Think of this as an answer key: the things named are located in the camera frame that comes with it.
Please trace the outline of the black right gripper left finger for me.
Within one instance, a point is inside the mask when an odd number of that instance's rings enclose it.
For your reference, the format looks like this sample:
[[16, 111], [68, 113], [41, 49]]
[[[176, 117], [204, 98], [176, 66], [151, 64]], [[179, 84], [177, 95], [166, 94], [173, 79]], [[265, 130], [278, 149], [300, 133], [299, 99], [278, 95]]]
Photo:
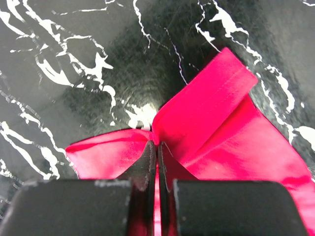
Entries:
[[3, 236], [152, 236], [156, 151], [115, 179], [25, 183], [0, 225]]

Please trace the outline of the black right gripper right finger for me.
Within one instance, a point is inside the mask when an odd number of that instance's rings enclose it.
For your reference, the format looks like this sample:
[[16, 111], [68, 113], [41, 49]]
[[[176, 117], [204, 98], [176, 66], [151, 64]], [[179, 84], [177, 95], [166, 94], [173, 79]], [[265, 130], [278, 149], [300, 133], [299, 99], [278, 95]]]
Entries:
[[158, 147], [163, 236], [306, 236], [296, 203], [272, 181], [199, 180]]

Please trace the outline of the pink t shirt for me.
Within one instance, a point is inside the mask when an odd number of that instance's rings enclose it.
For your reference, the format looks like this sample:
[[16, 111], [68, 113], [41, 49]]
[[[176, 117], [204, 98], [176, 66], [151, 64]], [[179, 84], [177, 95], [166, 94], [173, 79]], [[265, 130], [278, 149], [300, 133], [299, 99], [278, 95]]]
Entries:
[[315, 184], [298, 152], [253, 104], [257, 78], [224, 48], [156, 114], [152, 130], [125, 129], [68, 146], [80, 178], [116, 178], [147, 142], [202, 180], [271, 180], [293, 197], [309, 235], [315, 233]]

